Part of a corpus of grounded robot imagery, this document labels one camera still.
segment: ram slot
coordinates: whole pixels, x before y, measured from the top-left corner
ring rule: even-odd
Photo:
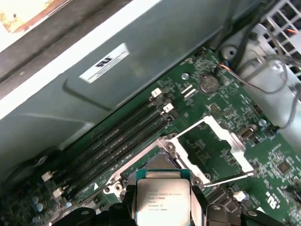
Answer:
[[[150,102],[149,100],[145,100],[143,103],[140,103],[134,110],[132,110],[130,113],[128,113],[126,116],[124,116],[117,125],[115,125],[114,127],[110,128],[107,131],[101,131],[96,136],[94,135],[96,138],[93,140],[93,142],[95,143],[96,140],[99,140],[99,139],[103,138],[104,136],[112,133],[114,130],[124,126],[128,121],[130,121],[133,118],[133,115],[136,115],[140,111],[144,110],[151,103],[153,103],[153,102]]]
[[[131,142],[130,144],[126,144],[113,154],[109,155],[106,159],[100,162],[97,166],[95,166],[89,173],[87,173],[84,177],[79,178],[76,183],[70,186],[67,190],[67,199],[71,199],[78,192],[84,189],[87,185],[91,184],[93,181],[99,177],[100,174],[104,173],[107,169],[113,167],[120,160],[124,159],[130,152],[134,149],[141,146],[145,143],[150,137],[154,136],[158,133],[162,128],[164,128],[168,124],[167,121],[162,121],[155,129],[152,129],[138,141]]]
[[[125,135],[121,136],[116,142],[112,143],[110,146],[100,150],[96,155],[94,155],[91,159],[86,161],[85,163],[81,164],[74,170],[72,174],[69,175],[68,178],[65,179],[64,184],[70,185],[73,183],[74,180],[78,180],[78,177],[81,177],[83,174],[87,173],[89,170],[91,170],[95,165],[97,165],[100,161],[102,161],[104,158],[107,157],[107,155],[110,155],[114,152],[114,150],[117,150],[127,144],[129,141],[135,140],[135,137],[138,136],[143,130],[145,130],[145,127],[150,126],[155,121],[157,121],[159,118],[161,118],[160,113],[155,114],[154,116],[150,117],[146,123],[142,124],[139,129],[133,128],[130,129]]]
[[[128,128],[134,128],[135,126],[139,125],[145,121],[145,118],[150,117],[155,110],[154,108],[148,108],[147,111],[145,111],[145,109],[146,108],[142,109],[142,111],[136,112],[136,114],[131,115],[131,117],[128,118],[126,122],[122,123],[122,125],[117,123],[119,125],[118,128],[114,129],[111,133],[107,133],[102,140],[94,143],[88,149],[83,150],[81,154],[76,157],[76,159],[72,160],[68,164],[68,168],[59,170],[58,173],[55,174],[54,179],[57,181],[62,180],[66,174],[79,167],[79,164],[85,164],[86,161],[88,161],[90,158],[93,158],[93,156],[101,151],[103,147],[109,145],[110,143],[116,143],[116,141],[120,140],[121,137],[124,137],[123,133],[126,132]]]

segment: sticker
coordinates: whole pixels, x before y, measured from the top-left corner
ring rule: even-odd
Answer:
[[[82,75],[80,75],[80,78],[88,83],[92,83],[129,54],[127,45],[122,43],[95,65],[86,70]]]

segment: motherboard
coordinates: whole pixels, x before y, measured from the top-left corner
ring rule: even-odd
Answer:
[[[210,203],[301,225],[300,158],[220,63],[202,48],[167,72],[3,197],[2,224],[100,213],[137,169],[189,168]]]

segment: red wire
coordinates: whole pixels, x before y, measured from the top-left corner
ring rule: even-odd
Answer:
[[[296,33],[297,33],[297,31],[295,31],[295,30],[293,30],[293,29],[290,29],[290,28],[288,28],[287,31],[290,32],[290,33],[293,33],[293,34],[296,34]]]
[[[228,68],[227,66],[225,66],[225,65],[223,65],[223,64],[221,64],[221,67],[225,68],[227,71],[231,71],[230,68]]]

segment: wire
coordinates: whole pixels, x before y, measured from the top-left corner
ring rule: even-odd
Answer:
[[[287,123],[284,126],[280,127],[280,129],[286,129],[286,128],[290,127],[292,125],[293,121],[295,120],[296,113],[297,113],[297,107],[298,107],[298,101],[301,99],[301,84],[298,84],[296,86],[296,89],[297,89],[297,93],[293,99],[290,116],[288,117]]]
[[[37,167],[43,165],[46,160],[50,157],[53,158],[53,155],[56,155],[57,152],[60,152],[55,147],[49,147],[41,151],[39,154],[25,160],[24,162],[18,164],[16,168],[3,180],[1,181],[1,186],[4,190],[10,191],[14,186],[14,180],[25,170],[25,169],[36,169]]]
[[[275,54],[265,55],[265,56],[258,56],[256,58],[252,58],[252,59],[246,61],[243,65],[241,65],[238,68],[238,70],[237,70],[238,74],[241,74],[247,67],[252,65],[254,62],[260,62],[260,58],[264,58],[267,62],[280,60],[279,55],[275,55]],[[285,56],[285,63],[288,64],[288,65],[293,65],[293,66],[301,68],[301,60],[292,58],[290,56]]]
[[[290,28],[287,28],[287,31],[290,32],[290,33],[293,33],[293,34],[296,34],[298,33],[297,31],[295,31],[294,29],[290,29]]]
[[[269,92],[269,94],[275,94],[275,93],[278,93],[278,92],[280,92],[281,90],[283,90],[285,88],[285,86],[287,84],[287,81],[288,81],[288,74],[287,74],[287,68],[286,68],[286,64],[285,64],[285,57],[284,57],[284,54],[282,52],[282,49],[279,45],[279,42],[278,42],[277,38],[275,37],[275,35],[273,34],[273,32],[269,28],[267,28],[267,32],[268,32],[269,36],[272,38],[272,41],[273,41],[274,45],[277,48],[278,55],[279,55],[279,60],[281,62],[283,73],[284,73],[283,74],[284,79],[283,79],[282,85],[278,89],[276,89],[272,92]]]
[[[211,50],[217,50],[225,36],[232,31],[233,17],[239,6],[239,3],[240,2],[238,0],[231,0],[222,29],[217,33],[217,35],[214,37],[210,44]]]
[[[249,87],[251,87],[257,91],[260,91],[266,95],[271,95],[271,94],[275,93],[275,91],[272,91],[272,92],[265,91],[264,89],[247,82],[246,80],[242,79],[239,75],[237,75],[234,71],[232,71],[229,67],[227,67],[225,65],[220,65],[220,66],[223,67],[224,69],[226,69],[234,78],[236,78],[237,80],[239,80],[241,83],[245,84],[246,86],[249,86]]]
[[[270,0],[267,2],[261,2],[261,7],[259,8],[257,14],[254,16],[253,20],[249,24],[249,26],[246,28],[243,34],[243,38],[238,46],[236,55],[230,62],[231,69],[233,71],[237,71],[238,66],[240,65],[240,62],[243,58],[243,55],[246,51],[246,46],[249,42],[249,37],[251,32],[253,31],[253,28],[260,22],[261,18],[272,8],[274,7],[276,1]]]

